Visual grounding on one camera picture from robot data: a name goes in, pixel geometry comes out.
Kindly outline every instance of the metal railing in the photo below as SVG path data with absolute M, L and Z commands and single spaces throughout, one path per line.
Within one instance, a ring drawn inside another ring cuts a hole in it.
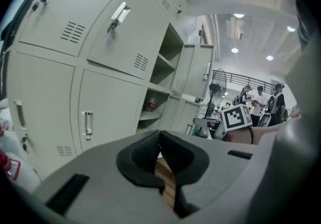
M 266 92 L 269 94 L 274 94 L 275 92 L 274 91 L 275 85 L 271 83 L 267 83 L 265 81 L 262 81 L 256 78 L 243 76 L 243 75 L 230 73 L 230 72 L 225 72 L 225 75 L 226 75 L 226 82 L 230 82 L 230 83 L 242 85 L 242 86 L 250 85 L 253 89 L 257 89 L 257 87 L 261 85 L 263 86 L 263 92 Z M 212 82 L 214 78 L 224 81 L 224 72 L 213 70 Z

